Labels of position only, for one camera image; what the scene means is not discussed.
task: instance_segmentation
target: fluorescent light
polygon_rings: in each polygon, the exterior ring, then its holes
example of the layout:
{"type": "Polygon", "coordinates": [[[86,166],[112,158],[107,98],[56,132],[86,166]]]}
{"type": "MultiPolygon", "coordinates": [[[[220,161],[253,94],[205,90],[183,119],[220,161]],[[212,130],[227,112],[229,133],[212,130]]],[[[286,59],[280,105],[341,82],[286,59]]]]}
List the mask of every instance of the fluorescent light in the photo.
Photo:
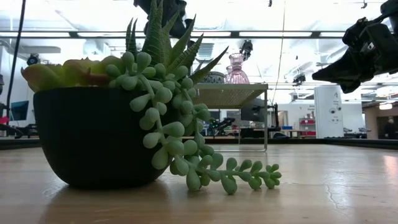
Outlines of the fluorescent light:
{"type": "Polygon", "coordinates": [[[390,103],[380,104],[379,109],[380,110],[390,110],[390,109],[392,109],[392,104],[390,104],[390,103]]]}
{"type": "MultiPolygon", "coordinates": [[[[18,32],[0,32],[0,37],[17,37],[18,32]]],[[[69,37],[68,32],[22,32],[21,37],[69,37]]]]}
{"type": "MultiPolygon", "coordinates": [[[[125,32],[78,32],[80,37],[125,37],[125,32]]],[[[143,32],[136,32],[136,37],[145,37],[143,32]]]]}
{"type": "Polygon", "coordinates": [[[344,32],[322,32],[320,37],[343,37],[344,32]]]}
{"type": "Polygon", "coordinates": [[[204,37],[229,37],[231,32],[216,32],[216,31],[204,31],[204,32],[192,32],[192,37],[200,37],[203,34],[204,37]]]}
{"type": "Polygon", "coordinates": [[[311,32],[239,32],[240,37],[309,37],[311,32]]]}

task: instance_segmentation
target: black pot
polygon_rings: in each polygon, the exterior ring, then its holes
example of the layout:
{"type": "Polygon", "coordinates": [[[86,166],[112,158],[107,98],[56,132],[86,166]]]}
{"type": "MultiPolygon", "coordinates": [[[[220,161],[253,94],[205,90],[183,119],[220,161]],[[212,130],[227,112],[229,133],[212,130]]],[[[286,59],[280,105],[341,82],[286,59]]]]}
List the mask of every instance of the black pot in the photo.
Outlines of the black pot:
{"type": "MultiPolygon", "coordinates": [[[[135,187],[158,178],[164,170],[153,168],[151,161],[161,145],[144,147],[142,139],[149,132],[139,127],[139,120],[145,110],[136,113],[129,106],[143,94],[97,87],[36,93],[40,142],[55,174],[84,189],[135,187]]],[[[177,120],[178,111],[170,108],[162,124],[177,120]]]]}

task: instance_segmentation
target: artificial plant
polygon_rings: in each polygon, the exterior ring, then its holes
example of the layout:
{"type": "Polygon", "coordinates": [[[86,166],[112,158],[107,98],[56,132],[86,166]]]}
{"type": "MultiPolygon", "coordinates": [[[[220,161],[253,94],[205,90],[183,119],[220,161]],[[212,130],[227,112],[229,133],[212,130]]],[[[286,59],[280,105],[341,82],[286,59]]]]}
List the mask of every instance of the artificial plant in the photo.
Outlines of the artificial plant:
{"type": "Polygon", "coordinates": [[[235,177],[248,182],[257,190],[262,181],[269,189],[279,185],[279,165],[267,165],[262,170],[261,161],[244,160],[240,166],[236,159],[226,161],[226,170],[218,170],[224,159],[220,153],[205,144],[200,134],[203,121],[210,120],[210,112],[204,104],[194,105],[192,98],[196,96],[194,86],[220,61],[225,49],[207,66],[187,77],[188,68],[195,60],[203,39],[203,35],[188,49],[186,48],[195,19],[186,33],[172,47],[169,32],[177,20],[176,13],[162,27],[162,1],[157,5],[152,0],[149,15],[148,31],[142,50],[137,51],[133,19],[127,27],[126,52],[121,58],[109,56],[102,61],[69,60],[63,65],[31,65],[22,71],[34,91],[48,90],[69,86],[109,86],[126,91],[144,90],[147,93],[133,99],[130,107],[138,112],[150,104],[145,115],[140,119],[139,126],[151,131],[143,139],[143,145],[154,148],[159,143],[162,147],[154,154],[152,165],[156,169],[164,169],[169,164],[169,156],[173,157],[170,171],[174,175],[186,176],[190,190],[198,190],[207,186],[210,181],[221,181],[228,194],[234,194],[238,186],[235,177]],[[161,116],[167,112],[167,103],[180,112],[179,120],[162,125],[161,116]],[[182,142],[182,136],[192,136],[182,142]]]}

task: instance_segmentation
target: ceiling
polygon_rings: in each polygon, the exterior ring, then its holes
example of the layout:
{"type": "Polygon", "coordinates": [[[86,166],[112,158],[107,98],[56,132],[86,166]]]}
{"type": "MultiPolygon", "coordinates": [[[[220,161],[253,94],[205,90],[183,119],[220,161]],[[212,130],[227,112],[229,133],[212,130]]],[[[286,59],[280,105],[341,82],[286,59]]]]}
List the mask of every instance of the ceiling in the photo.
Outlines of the ceiling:
{"type": "MultiPolygon", "coordinates": [[[[345,31],[357,19],[367,17],[373,19],[380,15],[380,5],[385,0],[366,0],[368,6],[362,9],[363,0],[285,0],[273,1],[271,7],[268,0],[186,0],[187,17],[197,15],[195,30],[197,31],[345,31]]],[[[14,39],[1,38],[16,31],[19,24],[21,0],[2,0],[0,7],[0,39],[13,45],[14,39]]],[[[142,31],[147,15],[140,8],[133,6],[133,0],[29,0],[24,20],[24,31],[42,31],[40,37],[54,35],[46,31],[86,31],[111,32],[124,31],[131,17],[138,18],[137,30],[142,31]]],[[[216,57],[225,47],[229,46],[216,71],[226,72],[229,65],[228,55],[239,50],[244,42],[242,39],[207,38],[203,42],[214,43],[212,57],[216,57]]],[[[29,47],[57,47],[60,53],[41,53],[40,58],[52,63],[63,63],[68,58],[85,57],[83,47],[87,39],[22,39],[21,49],[29,47]]],[[[111,54],[120,55],[124,49],[124,39],[100,39],[106,44],[111,54]]],[[[311,74],[320,67],[317,62],[332,63],[344,52],[344,44],[340,39],[252,39],[253,51],[248,61],[244,62],[243,70],[253,83],[270,83],[270,88],[277,86],[276,98],[290,99],[292,92],[304,96],[313,94],[313,88],[320,82],[311,79],[311,74]],[[306,75],[307,85],[294,87],[291,83],[294,76],[306,75]]],[[[89,55],[98,59],[100,56],[89,55]]],[[[398,76],[381,75],[371,81],[398,83],[398,76]]],[[[345,98],[361,99],[361,94],[374,95],[381,86],[366,85],[345,98]]],[[[384,91],[398,93],[395,87],[384,91]]]]}

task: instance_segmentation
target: metal table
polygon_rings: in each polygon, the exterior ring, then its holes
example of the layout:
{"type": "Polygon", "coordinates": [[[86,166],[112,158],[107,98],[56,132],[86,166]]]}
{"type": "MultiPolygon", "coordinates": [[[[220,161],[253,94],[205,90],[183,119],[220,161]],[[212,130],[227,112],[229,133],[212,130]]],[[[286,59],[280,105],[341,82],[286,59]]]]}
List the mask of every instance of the metal table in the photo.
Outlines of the metal table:
{"type": "MultiPolygon", "coordinates": [[[[197,97],[194,104],[204,103],[209,109],[241,109],[243,105],[264,93],[264,107],[267,111],[268,84],[204,84],[195,85],[197,97]]],[[[267,113],[264,113],[264,150],[267,151],[267,113]]]]}

